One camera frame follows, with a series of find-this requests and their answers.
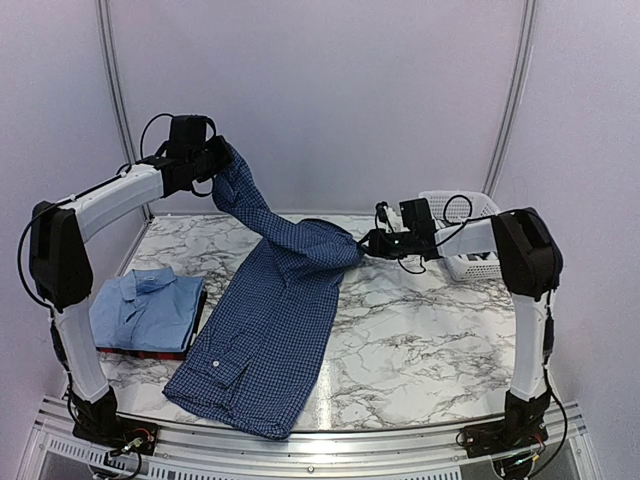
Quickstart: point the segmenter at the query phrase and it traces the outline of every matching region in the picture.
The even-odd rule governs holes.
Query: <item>black cable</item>
[[[462,198],[469,204],[469,215],[467,215],[467,217],[471,217],[471,215],[473,215],[473,203],[471,202],[471,199],[466,195],[462,195],[461,193],[454,195],[449,200],[447,200],[447,203],[444,204],[444,209],[442,211],[442,219],[445,221],[445,223],[449,225],[460,225],[462,223],[462,222],[452,222],[447,219],[447,210],[449,209],[449,205],[451,205],[451,202],[453,202],[457,198]]]
[[[562,440],[560,440],[560,444],[558,445],[558,448],[556,449],[556,451],[553,452],[553,455],[549,457],[549,460],[547,460],[544,465],[542,465],[538,470],[536,470],[534,473],[529,475],[529,478],[535,478],[538,475],[540,475],[540,472],[542,472],[545,468],[547,468],[549,464],[556,459],[556,457],[560,454],[560,451],[562,450],[562,447],[564,446],[564,443],[567,440],[567,434],[569,433],[569,419],[567,418],[567,412],[564,409],[564,405],[562,405],[562,402],[560,401],[556,393],[553,391],[553,388],[551,388],[551,382],[549,382],[549,371],[547,370],[546,365],[544,369],[544,381],[547,384],[547,388],[551,392],[551,397],[556,402],[556,404],[560,408],[560,411],[562,412],[562,418],[564,419],[564,432],[562,433]]]
[[[138,456],[138,466],[136,467],[135,471],[131,475],[124,478],[118,478],[118,480],[133,480],[140,474],[140,470],[142,470],[142,455],[140,455],[140,452],[138,451],[137,448],[134,448],[133,451]]]
[[[420,257],[420,267],[422,268],[421,272],[414,272],[412,270],[409,270],[407,267],[405,267],[402,262],[400,261],[400,259],[398,259],[398,265],[400,265],[400,267],[407,273],[410,273],[411,275],[422,275],[423,273],[425,273],[427,271],[427,269],[424,267],[424,265],[422,264],[422,257]]]
[[[104,182],[101,182],[97,185],[94,185],[93,187],[87,188],[86,190],[80,192],[80,193],[76,193],[75,195],[72,196],[72,198],[68,199],[68,201],[65,200],[64,203],[70,203],[72,201],[78,200],[79,198],[82,198],[84,196],[89,195],[92,192],[95,192],[96,190],[102,188],[102,187],[106,187],[107,185],[109,185],[110,183],[115,182],[116,180],[120,180],[122,177],[116,173],[115,176],[108,178],[107,180],[105,180]]]
[[[207,142],[209,140],[211,140],[213,137],[215,137],[216,135],[218,135],[218,129],[216,128],[216,122],[213,121],[213,119],[206,117],[206,122],[207,125],[209,125],[211,127],[211,130],[213,130],[213,135],[211,137],[209,137],[209,139],[207,139]]]
[[[71,408],[71,389],[73,388],[73,377],[71,376],[71,372],[68,370],[67,376],[69,377],[69,385],[67,385],[67,411],[69,412],[69,416],[73,420],[73,423],[78,425],[80,428],[83,428],[80,420],[78,419],[76,414],[73,413],[73,408]]]
[[[463,443],[460,442],[460,435],[462,435],[462,433],[463,433],[462,430],[460,430],[458,432],[458,435],[456,435],[456,444],[461,448],[467,448],[468,445],[463,444]]]
[[[441,242],[436,243],[433,247],[431,247],[431,249],[435,250],[436,248],[441,247],[442,245],[447,243],[449,240],[451,240],[453,237],[459,234],[462,231],[462,229],[467,226],[468,223],[471,223],[471,222],[469,220],[465,220],[464,222],[462,222],[462,224],[460,225],[460,228],[456,229],[451,235],[449,235],[447,238],[445,238]]]
[[[118,168],[118,170],[116,171],[116,175],[120,175],[125,168],[127,169],[126,173],[129,173],[133,168],[133,165],[129,165],[128,163],[125,163],[124,165],[120,165],[120,168]]]
[[[200,197],[200,198],[206,198],[206,197],[210,197],[211,195],[213,195],[213,178],[211,179],[211,191],[208,193],[200,193],[198,191],[196,191],[196,188],[193,186],[193,184],[191,184],[191,193],[193,193],[196,197]]]
[[[134,452],[137,456],[138,456],[138,466],[136,467],[135,471],[127,476],[127,477],[121,477],[120,475],[122,475],[122,473],[118,473],[116,475],[113,475],[111,473],[106,474],[106,473],[100,473],[100,472],[94,472],[93,468],[91,468],[91,465],[87,464],[87,466],[89,467],[89,471],[93,474],[93,475],[99,475],[100,478],[103,479],[111,479],[111,480],[133,480],[134,478],[136,478],[138,475],[140,475],[140,471],[142,470],[142,455],[140,454],[140,452],[138,451],[137,448],[132,448],[131,449],[132,452]],[[105,456],[104,458],[104,465],[106,467],[111,467],[111,465],[109,465],[107,463],[107,457]]]
[[[373,224],[376,226],[376,230],[382,230],[382,229],[380,228],[380,226],[378,225],[378,214],[377,214],[377,213],[376,213],[376,214],[374,215],[374,217],[373,217]],[[393,245],[393,243],[392,243],[388,238],[385,238],[384,236],[383,236],[383,240],[384,240],[385,242],[387,242],[389,245]]]
[[[140,135],[140,160],[142,160],[144,158],[144,136],[147,133],[147,130],[149,129],[149,127],[151,126],[151,124],[153,122],[155,122],[157,119],[162,118],[162,117],[171,117],[173,118],[173,115],[170,113],[159,113],[158,115],[156,115],[155,117],[153,117],[151,120],[149,120],[147,122],[147,124],[145,125],[144,129],[142,130],[142,135]]]

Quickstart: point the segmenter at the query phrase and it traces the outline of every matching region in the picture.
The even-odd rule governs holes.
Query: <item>folded shirt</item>
[[[203,278],[178,277],[171,267],[107,280],[89,311],[96,346],[184,352],[203,285]]]
[[[129,357],[135,358],[155,358],[158,360],[179,360],[183,361],[187,358],[187,354],[189,350],[193,346],[195,339],[200,331],[200,323],[202,321],[202,312],[204,310],[204,306],[207,302],[207,291],[202,289],[200,292],[200,298],[198,299],[198,313],[196,314],[195,321],[193,322],[193,329],[191,332],[191,338],[187,340],[185,349],[180,352],[145,352],[142,350],[124,350],[122,348],[107,348],[107,347],[97,347],[98,351],[104,353],[115,353],[118,355],[127,355]]]

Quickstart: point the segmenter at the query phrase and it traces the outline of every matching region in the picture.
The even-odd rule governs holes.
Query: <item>white wall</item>
[[[31,209],[111,176],[124,159],[93,2],[0,2],[0,477],[15,478],[44,394],[59,393],[44,309],[20,286],[16,247]],[[89,243],[94,291],[113,275],[141,217]]]
[[[496,201],[539,209],[566,260],[554,374],[605,478],[640,466],[640,4],[541,2]]]
[[[523,3],[113,2],[133,134],[161,111],[212,116],[279,211],[370,212],[424,189],[480,189]],[[154,208],[213,205],[185,193]]]

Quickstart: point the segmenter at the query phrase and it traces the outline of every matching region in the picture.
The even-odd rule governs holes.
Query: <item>blue checkered shirt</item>
[[[331,223],[294,224],[272,213],[235,150],[213,199],[263,239],[164,394],[196,415],[284,439],[318,377],[344,271],[362,252]]]

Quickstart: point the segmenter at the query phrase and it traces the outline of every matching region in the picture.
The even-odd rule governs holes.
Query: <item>shirt collar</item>
[[[122,298],[130,302],[138,295],[166,287],[175,279],[176,275],[171,267],[159,270],[131,270],[120,280]]]

